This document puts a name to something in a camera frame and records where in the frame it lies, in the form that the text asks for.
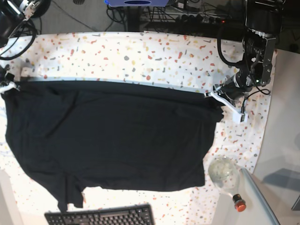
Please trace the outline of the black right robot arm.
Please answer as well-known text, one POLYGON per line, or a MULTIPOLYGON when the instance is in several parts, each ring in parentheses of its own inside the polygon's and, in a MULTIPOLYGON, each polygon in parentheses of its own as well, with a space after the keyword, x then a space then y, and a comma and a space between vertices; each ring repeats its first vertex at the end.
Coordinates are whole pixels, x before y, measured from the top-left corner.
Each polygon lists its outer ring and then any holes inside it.
POLYGON ((6 47, 9 39, 15 37, 13 44, 1 55, 8 52, 22 34, 29 32, 30 42, 13 56, 1 56, 3 61, 11 61, 24 54, 34 43, 38 31, 31 18, 41 18, 50 7, 50 0, 2 0, 0 2, 0 47, 6 47))

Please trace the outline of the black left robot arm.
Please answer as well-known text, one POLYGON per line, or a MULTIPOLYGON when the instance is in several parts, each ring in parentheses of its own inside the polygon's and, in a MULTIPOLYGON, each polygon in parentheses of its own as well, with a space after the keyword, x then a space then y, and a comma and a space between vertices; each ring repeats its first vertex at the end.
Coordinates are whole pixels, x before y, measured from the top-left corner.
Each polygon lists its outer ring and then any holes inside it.
POLYGON ((226 105, 232 111, 232 120, 236 123, 247 121, 246 102, 253 95, 252 89, 269 95, 265 87, 270 83, 272 59, 277 37, 282 29, 284 10, 283 0, 248 0, 245 6, 245 27, 242 46, 242 60, 228 61, 221 49, 221 34, 217 35, 217 51, 220 59, 238 72, 222 84, 215 84, 206 94, 226 105))

